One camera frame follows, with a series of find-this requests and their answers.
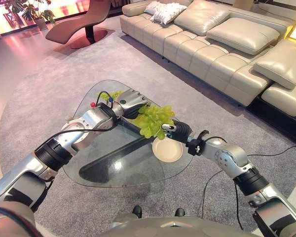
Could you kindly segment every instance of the brown lounge chair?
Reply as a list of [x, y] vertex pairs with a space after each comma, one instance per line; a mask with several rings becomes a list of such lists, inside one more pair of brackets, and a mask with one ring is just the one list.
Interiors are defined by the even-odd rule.
[[46, 39], [66, 44], [74, 33], [84, 27], [86, 38], [75, 41], [71, 47], [89, 46], [107, 35], [108, 32], [105, 30], [93, 32], [93, 26], [107, 18], [110, 7], [111, 0], [90, 0], [89, 9], [85, 15], [55, 25], [46, 35]]

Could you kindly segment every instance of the green grapes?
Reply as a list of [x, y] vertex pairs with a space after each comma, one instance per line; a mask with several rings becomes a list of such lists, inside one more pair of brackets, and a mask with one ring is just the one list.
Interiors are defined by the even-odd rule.
[[165, 136], [161, 128], [162, 124], [174, 125], [171, 119], [174, 117], [174, 112], [169, 105], [164, 107], [143, 106], [138, 112], [139, 115], [132, 122], [141, 129], [140, 134], [146, 138], [154, 136], [163, 140]]
[[[123, 91], [122, 90], [118, 90], [116, 92], [112, 92], [109, 94], [111, 95], [111, 97], [115, 100], [120, 94], [122, 94]], [[102, 93], [100, 98], [104, 99], [105, 101], [109, 101], [109, 96], [106, 93]]]

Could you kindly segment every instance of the gray carpet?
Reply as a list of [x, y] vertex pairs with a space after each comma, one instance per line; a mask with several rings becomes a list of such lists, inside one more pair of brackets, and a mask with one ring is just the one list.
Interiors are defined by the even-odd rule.
[[[193, 130], [207, 129], [248, 154], [275, 154], [294, 145], [233, 100], [125, 36], [118, 17], [107, 19], [103, 27], [114, 32], [77, 51], [56, 48], [17, 86], [0, 122], [3, 173], [58, 132], [91, 86], [105, 79], [125, 83], [159, 105], [171, 104], [176, 116]], [[296, 148], [251, 160], [289, 196], [296, 185]], [[109, 228], [116, 214], [131, 211], [136, 204], [142, 206], [144, 217], [173, 216], [178, 207], [198, 215], [205, 183], [217, 171], [209, 160], [195, 157], [181, 174], [166, 181], [105, 189], [79, 185], [60, 170], [35, 216], [56, 235], [88, 237]], [[240, 219], [247, 231], [256, 228], [253, 211], [241, 194]], [[224, 173], [208, 186], [204, 218], [239, 228], [233, 182]]]

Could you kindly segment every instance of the robotic arm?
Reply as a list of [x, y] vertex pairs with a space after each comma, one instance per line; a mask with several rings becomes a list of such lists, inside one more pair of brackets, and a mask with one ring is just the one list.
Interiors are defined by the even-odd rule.
[[286, 226], [296, 223], [296, 209], [259, 173], [243, 149], [221, 137], [210, 136], [207, 130], [195, 137], [183, 122], [175, 121], [174, 126], [163, 124], [162, 128], [167, 137], [184, 143], [189, 154], [203, 155], [234, 180], [249, 205], [257, 207], [253, 218], [264, 236], [279, 237]]
[[[50, 187], [47, 183], [54, 180], [63, 165], [89, 146], [101, 132], [113, 129], [121, 117], [134, 119], [138, 109], [146, 104], [149, 104], [148, 99], [129, 89], [112, 103], [111, 108], [99, 103], [80, 118], [67, 122], [60, 133], [26, 156], [0, 180], [0, 206], [11, 209], [7, 203], [17, 202], [35, 212], [47, 195]], [[195, 133], [182, 122], [176, 121], [175, 126], [164, 124], [162, 128], [168, 137], [184, 143], [191, 155], [204, 155], [236, 182], [247, 202], [258, 207], [253, 217], [266, 237], [278, 237], [284, 227], [296, 223], [294, 207], [259, 174], [240, 147], [228, 144], [220, 137], [210, 137], [208, 131], [194, 137]], [[31, 220], [28, 213], [18, 213]], [[0, 224], [7, 226], [4, 215], [0, 215]], [[16, 224], [10, 228], [18, 230], [15, 236], [24, 234]]]

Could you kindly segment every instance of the glass table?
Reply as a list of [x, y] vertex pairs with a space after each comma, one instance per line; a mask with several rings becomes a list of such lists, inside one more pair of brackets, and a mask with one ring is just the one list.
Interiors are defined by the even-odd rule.
[[[97, 93], [105, 90], [112, 93], [126, 91], [128, 86], [115, 81], [104, 80], [94, 85], [84, 96], [74, 119], [82, 116], [95, 102]], [[78, 152], [64, 166], [65, 173], [75, 182], [92, 187], [127, 187], [148, 184], [171, 178], [182, 172], [192, 161], [183, 145], [183, 154], [175, 162], [163, 162], [152, 152], [151, 137], [139, 134], [139, 128], [131, 120], [122, 119], [111, 131], [103, 132], [93, 143]]]

